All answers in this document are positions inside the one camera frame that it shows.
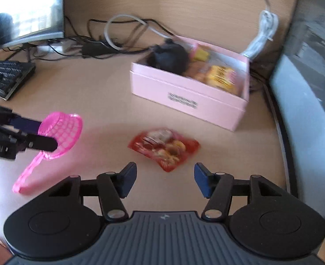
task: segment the pink strainer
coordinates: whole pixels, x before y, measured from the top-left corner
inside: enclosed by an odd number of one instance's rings
[[[82,133],[83,121],[77,114],[54,112],[41,123],[38,134],[53,137],[57,140],[58,147],[54,152],[41,151],[27,166],[13,185],[13,192],[19,192],[25,180],[31,175],[33,169],[42,159],[55,159],[68,152],[79,139]]]

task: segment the box label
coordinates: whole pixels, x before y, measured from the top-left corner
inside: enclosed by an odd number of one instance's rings
[[[172,94],[172,93],[168,93],[167,95],[168,99],[174,102],[179,102],[181,104],[184,104],[186,106],[192,107],[192,108],[197,108],[198,103],[196,103],[195,101],[186,99],[184,97]]]

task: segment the computer monitor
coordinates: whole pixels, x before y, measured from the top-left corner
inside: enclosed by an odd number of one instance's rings
[[[0,0],[0,49],[64,38],[63,0]]]
[[[289,191],[325,218],[325,0],[298,0],[266,93]]]

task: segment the screw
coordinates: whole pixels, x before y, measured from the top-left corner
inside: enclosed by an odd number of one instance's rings
[[[206,218],[215,219],[221,217],[222,213],[220,210],[217,209],[209,209],[206,212],[204,212],[204,215]]]
[[[113,209],[107,213],[107,216],[112,219],[119,219],[126,215],[126,213],[121,209]]]

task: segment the gray ribbed surface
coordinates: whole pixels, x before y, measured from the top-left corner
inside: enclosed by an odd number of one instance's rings
[[[99,240],[77,256],[38,262],[14,257],[7,265],[323,265],[315,256],[273,261],[243,251],[220,224],[194,212],[135,212],[132,219],[107,226]]]

